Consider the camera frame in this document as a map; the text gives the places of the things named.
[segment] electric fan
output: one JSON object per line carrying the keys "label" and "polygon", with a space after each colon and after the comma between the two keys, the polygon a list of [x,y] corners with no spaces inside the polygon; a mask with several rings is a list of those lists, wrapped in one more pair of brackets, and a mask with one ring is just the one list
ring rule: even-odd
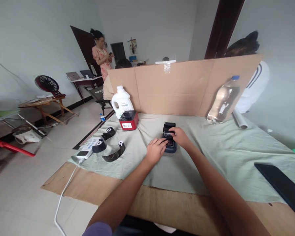
{"label": "electric fan", "polygon": [[58,83],[51,77],[39,75],[35,78],[36,85],[46,92],[50,92],[54,97],[61,97],[65,94],[59,92]]}

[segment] dark hair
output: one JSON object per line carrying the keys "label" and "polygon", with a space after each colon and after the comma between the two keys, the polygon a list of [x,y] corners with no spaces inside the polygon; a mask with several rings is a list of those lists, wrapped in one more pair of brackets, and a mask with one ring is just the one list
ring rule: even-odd
{"label": "dark hair", "polygon": [[102,34],[102,32],[100,32],[99,30],[94,30],[91,29],[90,33],[92,34],[94,39],[100,39],[101,37],[103,37],[104,35]]}
{"label": "dark hair", "polygon": [[115,69],[130,68],[130,67],[132,67],[131,62],[128,59],[124,58],[124,59],[120,59],[117,62]]}
{"label": "dark hair", "polygon": [[257,38],[258,31],[253,31],[252,33],[248,34],[247,37],[240,39],[229,46],[224,57],[255,54],[260,46]]}

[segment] laptop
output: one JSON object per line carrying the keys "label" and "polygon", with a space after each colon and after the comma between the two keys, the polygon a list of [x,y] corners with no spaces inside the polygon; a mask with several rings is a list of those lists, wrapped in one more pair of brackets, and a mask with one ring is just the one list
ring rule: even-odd
{"label": "laptop", "polygon": [[89,78],[94,78],[94,75],[91,73],[90,70],[80,70],[82,76],[86,78],[86,75],[88,75]]}
{"label": "laptop", "polygon": [[66,73],[66,76],[69,80],[78,80],[81,79],[81,77],[76,72],[68,72]]}

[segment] hand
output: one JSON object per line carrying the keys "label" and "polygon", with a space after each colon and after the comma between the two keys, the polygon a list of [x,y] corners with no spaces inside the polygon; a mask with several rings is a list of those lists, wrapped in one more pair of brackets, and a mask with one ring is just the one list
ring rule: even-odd
{"label": "hand", "polygon": [[184,149],[188,147],[188,145],[191,144],[190,139],[187,137],[184,130],[180,127],[172,127],[169,129],[169,131],[174,131],[175,133],[170,133],[173,137],[173,140],[178,143],[180,146],[182,146]]}
{"label": "hand", "polygon": [[152,140],[147,146],[147,153],[145,158],[153,165],[155,165],[166,149],[166,144],[168,141],[165,138]]}

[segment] cardboard box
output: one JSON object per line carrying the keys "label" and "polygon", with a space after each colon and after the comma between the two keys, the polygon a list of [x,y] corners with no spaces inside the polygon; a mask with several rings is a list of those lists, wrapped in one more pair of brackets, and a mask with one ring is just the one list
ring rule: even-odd
{"label": "cardboard box", "polygon": [[217,91],[233,75],[240,76],[241,96],[262,58],[255,54],[147,65],[109,70],[108,74],[114,92],[122,85],[138,112],[207,116]]}

